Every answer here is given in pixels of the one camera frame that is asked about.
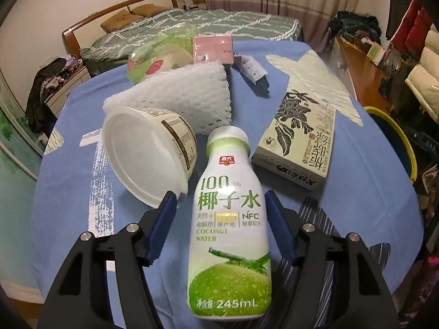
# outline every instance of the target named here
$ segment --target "brown pillow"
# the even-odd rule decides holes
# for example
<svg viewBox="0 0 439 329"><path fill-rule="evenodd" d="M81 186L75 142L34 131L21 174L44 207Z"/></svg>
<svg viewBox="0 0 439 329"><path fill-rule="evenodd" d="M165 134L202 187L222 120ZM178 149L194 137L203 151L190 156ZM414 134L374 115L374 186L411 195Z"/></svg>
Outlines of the brown pillow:
<svg viewBox="0 0 439 329"><path fill-rule="evenodd" d="M130 23L137 21L138 19L143 18L142 16L133 15L129 13L127 10L123 9L119 11L117 14L111 16L105 22L103 22L100 26L102 29L107 32L113 32L115 30L120 30L128 26Z"/></svg>
<svg viewBox="0 0 439 329"><path fill-rule="evenodd" d="M131 11L135 15L140 15L143 17L152 17L167 10L169 10L169 7L147 4L147 5L134 7Z"/></svg>

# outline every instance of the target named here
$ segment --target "blue tablecloth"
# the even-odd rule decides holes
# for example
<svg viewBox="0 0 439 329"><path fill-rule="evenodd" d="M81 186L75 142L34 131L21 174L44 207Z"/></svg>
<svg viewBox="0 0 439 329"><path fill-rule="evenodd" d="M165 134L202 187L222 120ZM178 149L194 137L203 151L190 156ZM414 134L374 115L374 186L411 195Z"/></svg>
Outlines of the blue tablecloth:
<svg viewBox="0 0 439 329"><path fill-rule="evenodd" d="M265 56L278 54L297 61L309 46L290 41L240 41L234 44L234 50L255 57L269 72L269 94L265 95L253 91L239 72L231 70L232 124L245 130L253 152L286 92L289 78ZM108 164L96 167L97 159L102 159L102 145L80 147L84 134L102 127L105 98L130 86L126 66L87 81L69 96L56 124L62 146L43 158L32 214L32 266L43 296L77 237L95 221L93 217L100 216L95 226L102 233L118 232L137 222L146 209L118 181ZM310 192L267 170L255 169L264 189L274 189L285 207L303 212L314 203L341 236L357 232L368 246L386 243L390 256L383 274L393 292L419 251L421 216L415 191L394 150L361 105L355 101L354 105L364 125L360 127L337 112L329 174L320 190ZM199 156L189 182L189 196L177 211L161 257L145 270L165 328L217 328L215 323L196 319L186 305L193 192L207 164L206 139L197 136ZM97 181L104 184L101 194L107 197L105 206L91 194ZM108 214L102 214L102 207ZM270 236L272 257L278 261L280 255ZM109 272L109 287L115 323L123 326L114 272Z"/></svg>

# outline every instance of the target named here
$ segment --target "red fabric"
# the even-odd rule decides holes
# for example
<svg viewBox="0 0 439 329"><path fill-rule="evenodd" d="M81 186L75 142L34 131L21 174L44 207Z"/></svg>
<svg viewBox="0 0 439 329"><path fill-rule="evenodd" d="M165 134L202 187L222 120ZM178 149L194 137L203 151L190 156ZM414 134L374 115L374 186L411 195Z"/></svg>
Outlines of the red fabric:
<svg viewBox="0 0 439 329"><path fill-rule="evenodd" d="M412 27L405 41L405 45L409 53L416 59L421 58L425 39L427 38L427 33L429 32L432 23L433 21L431 20L425 8L421 8L418 13L418 17L416 17L414 22L414 26Z"/></svg>
<svg viewBox="0 0 439 329"><path fill-rule="evenodd" d="M418 12L419 10L421 10L421 8L422 5L419 0L412 0L409 9L407 10L401 22L401 25L399 26L398 30L390 41L401 54L406 54L408 51L405 45L405 41L414 25L416 18L418 17Z"/></svg>

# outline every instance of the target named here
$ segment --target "green plastic wrap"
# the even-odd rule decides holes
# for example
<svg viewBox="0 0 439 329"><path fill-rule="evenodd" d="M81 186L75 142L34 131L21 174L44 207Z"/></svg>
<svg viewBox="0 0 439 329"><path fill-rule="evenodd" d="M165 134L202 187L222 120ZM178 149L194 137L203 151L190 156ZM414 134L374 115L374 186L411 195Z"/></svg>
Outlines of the green plastic wrap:
<svg viewBox="0 0 439 329"><path fill-rule="evenodd" d="M134 84L155 73L183 67L194 62L192 37L200 31L196 26L164 30L152 41L137 48L128 59L128 78Z"/></svg>

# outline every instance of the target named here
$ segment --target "plastic cup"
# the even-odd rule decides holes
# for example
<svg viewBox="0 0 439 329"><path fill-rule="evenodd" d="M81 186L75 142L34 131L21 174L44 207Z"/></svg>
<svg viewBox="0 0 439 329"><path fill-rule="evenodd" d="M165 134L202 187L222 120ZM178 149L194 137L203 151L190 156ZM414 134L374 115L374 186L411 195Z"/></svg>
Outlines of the plastic cup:
<svg viewBox="0 0 439 329"><path fill-rule="evenodd" d="M183 117L121 106L106 116L102 141L116 176L137 199L157 208L168 190L179 200L186 197L197 143Z"/></svg>

